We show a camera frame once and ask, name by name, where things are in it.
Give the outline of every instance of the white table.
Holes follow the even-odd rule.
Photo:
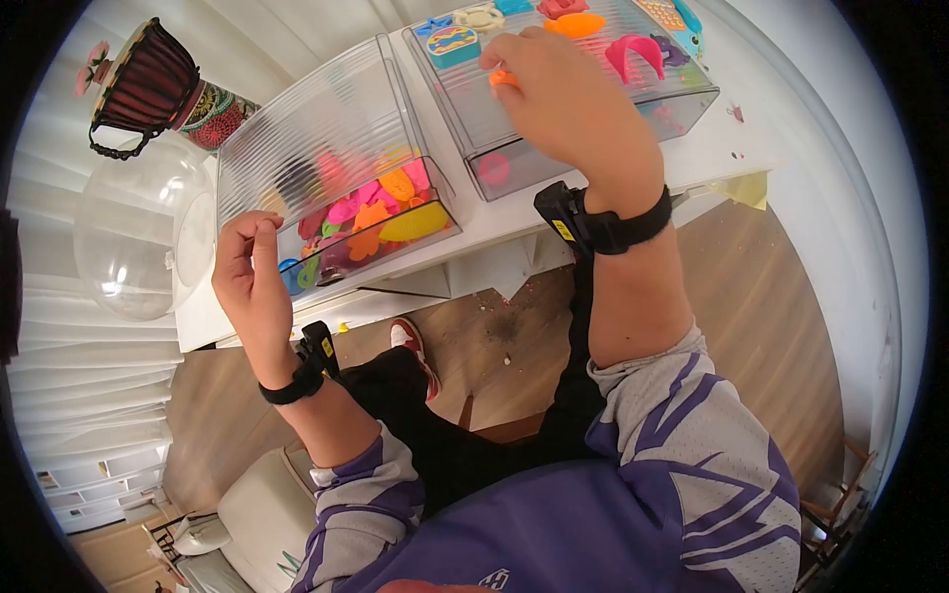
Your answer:
[[[510,297],[532,274],[572,261],[568,247],[533,208],[537,192],[555,179],[491,203],[482,201],[435,99],[402,40],[401,31],[389,37],[399,54],[402,74],[429,152],[455,190],[456,199],[449,207],[463,232],[303,295],[294,303],[296,338],[303,325],[319,319],[335,331],[340,323],[349,327],[369,324],[489,287]],[[719,67],[714,55],[706,60],[706,65],[714,80]],[[756,123],[755,114],[760,113],[756,106],[741,103],[745,123],[740,123],[727,111],[733,101],[727,89],[722,89],[718,99],[686,136],[661,144],[666,183],[673,196],[685,194],[684,198],[688,198],[675,202],[673,221],[677,227],[725,199],[707,192],[691,196],[687,190],[701,188],[715,180],[770,170],[777,164],[768,128]],[[586,180],[577,171],[557,178],[571,187],[586,186]],[[359,290],[360,287],[417,294],[371,292]],[[178,309],[176,318],[182,352],[210,343],[221,347],[240,344],[214,297],[210,271]]]

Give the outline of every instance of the black wrist strap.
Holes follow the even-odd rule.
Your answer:
[[[297,399],[308,398],[323,387],[323,366],[311,356],[293,373],[293,382],[283,389],[271,390],[258,383],[260,394],[273,405],[287,405]]]
[[[621,219],[614,212],[587,214],[586,189],[571,190],[563,181],[537,194],[534,207],[544,220],[584,257],[626,253],[630,247],[654,239],[672,218],[669,188],[648,212]]]
[[[587,214],[583,210],[577,215],[577,226],[581,234],[589,237],[594,251],[603,255],[618,255],[626,253],[634,245],[656,238],[670,219],[672,198],[669,188],[663,187],[659,201],[646,213],[622,220],[614,212]]]

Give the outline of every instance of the djembe drum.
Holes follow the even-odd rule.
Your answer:
[[[191,55],[157,17],[136,29],[114,61],[105,60],[103,54],[96,66],[100,71],[86,82],[86,86],[90,81],[102,85],[94,103],[89,146],[106,157],[136,157],[150,139],[168,129],[215,153],[259,109],[201,80]],[[92,138],[101,126],[141,134],[141,141],[130,150],[102,146]]]

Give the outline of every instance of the sneaker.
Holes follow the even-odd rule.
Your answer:
[[[419,330],[405,317],[397,317],[392,321],[392,330],[389,334],[392,339],[392,347],[405,346],[419,359],[421,370],[428,375],[428,390],[425,392],[425,401],[431,401],[438,396],[441,391],[441,381],[438,380],[432,367],[425,361],[425,349],[421,343],[421,334]]]

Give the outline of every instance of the black pants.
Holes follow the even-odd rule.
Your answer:
[[[412,451],[413,466],[425,484],[423,518],[515,473],[597,456],[584,442],[590,422],[605,406],[596,383],[586,374],[592,263],[578,263],[573,279],[570,358],[540,432],[530,439],[494,443],[429,410],[428,378],[408,348],[392,348],[342,372],[341,382],[352,397]]]

